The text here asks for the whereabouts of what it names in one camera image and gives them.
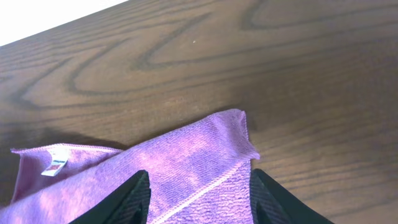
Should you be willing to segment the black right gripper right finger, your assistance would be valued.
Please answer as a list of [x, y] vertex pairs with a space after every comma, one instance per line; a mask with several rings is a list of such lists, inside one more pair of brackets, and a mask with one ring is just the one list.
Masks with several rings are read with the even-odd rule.
[[333, 224], [261, 169], [251, 171], [249, 191], [254, 224]]

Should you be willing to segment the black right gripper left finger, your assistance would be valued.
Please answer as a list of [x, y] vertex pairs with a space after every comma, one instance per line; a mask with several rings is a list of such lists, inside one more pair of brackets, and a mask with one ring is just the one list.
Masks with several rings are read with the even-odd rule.
[[149, 174], [140, 170], [70, 224], [146, 224], [150, 197]]

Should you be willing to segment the purple microfiber cloth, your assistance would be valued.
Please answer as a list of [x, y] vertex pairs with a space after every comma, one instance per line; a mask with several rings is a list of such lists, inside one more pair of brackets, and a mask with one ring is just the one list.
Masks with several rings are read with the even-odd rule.
[[149, 174], [149, 223], [251, 223], [245, 112], [231, 109], [126, 151], [53, 144], [19, 149], [2, 223], [70, 223], [139, 170]]

